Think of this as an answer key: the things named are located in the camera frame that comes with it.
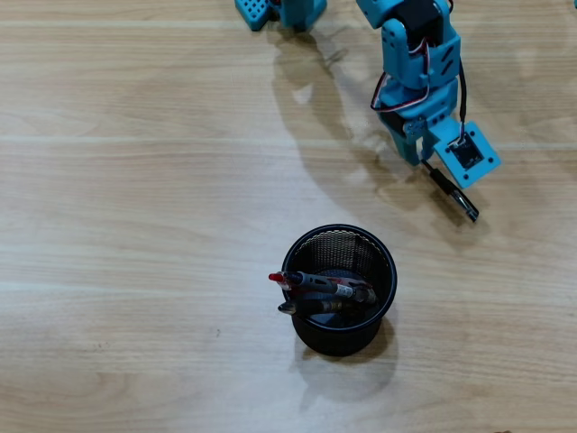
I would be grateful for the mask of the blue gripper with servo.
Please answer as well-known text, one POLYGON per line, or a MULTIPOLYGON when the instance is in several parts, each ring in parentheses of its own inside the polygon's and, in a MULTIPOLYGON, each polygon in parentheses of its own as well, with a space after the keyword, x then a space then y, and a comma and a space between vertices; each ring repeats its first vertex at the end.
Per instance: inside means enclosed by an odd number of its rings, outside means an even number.
MULTIPOLYGON (((423 94, 421 90, 409 91, 391 80, 380 93, 379 107, 419 99, 423 94)), ((438 138, 426 130, 450 117, 457 105, 457 95, 458 79, 454 78, 445 86, 430 90, 427 99, 414 106, 389 113, 378 112, 380 120, 389 127, 393 142, 404 161, 412 166, 420 163, 417 140, 421 138, 421 160, 428 161, 433 156, 438 138)))

